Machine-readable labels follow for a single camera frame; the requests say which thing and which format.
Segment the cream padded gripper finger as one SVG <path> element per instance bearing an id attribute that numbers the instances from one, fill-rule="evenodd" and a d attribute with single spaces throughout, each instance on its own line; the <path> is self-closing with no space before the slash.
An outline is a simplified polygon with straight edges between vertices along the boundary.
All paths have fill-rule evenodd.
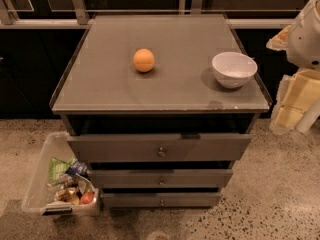
<path id="1" fill-rule="evenodd" d="M 307 133 L 320 116 L 320 71 L 300 68 L 284 75 L 276 95 L 270 129 L 277 135 Z"/>

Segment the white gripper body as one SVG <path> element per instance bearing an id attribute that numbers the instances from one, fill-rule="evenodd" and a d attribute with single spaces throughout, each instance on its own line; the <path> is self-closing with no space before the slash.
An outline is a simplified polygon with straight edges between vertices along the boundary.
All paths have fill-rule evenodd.
<path id="1" fill-rule="evenodd" d="M 309 0 L 291 24 L 287 59 L 300 68 L 320 69 L 320 0 Z"/>

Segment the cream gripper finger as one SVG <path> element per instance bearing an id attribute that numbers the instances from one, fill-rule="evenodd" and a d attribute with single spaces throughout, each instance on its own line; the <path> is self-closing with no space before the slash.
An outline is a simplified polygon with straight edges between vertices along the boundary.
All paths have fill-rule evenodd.
<path id="1" fill-rule="evenodd" d="M 290 30 L 290 25 L 283 28 L 274 37 L 268 40 L 266 47 L 274 51 L 286 51 L 288 48 L 287 37 Z"/>

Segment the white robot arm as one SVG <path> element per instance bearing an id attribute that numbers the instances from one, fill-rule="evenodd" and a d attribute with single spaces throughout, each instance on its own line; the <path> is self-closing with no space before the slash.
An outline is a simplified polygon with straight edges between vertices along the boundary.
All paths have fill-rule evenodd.
<path id="1" fill-rule="evenodd" d="M 285 51 L 288 62 L 298 67 L 280 81 L 270 128 L 279 135 L 306 133 L 320 117 L 320 0 L 309 0 L 266 47 Z"/>

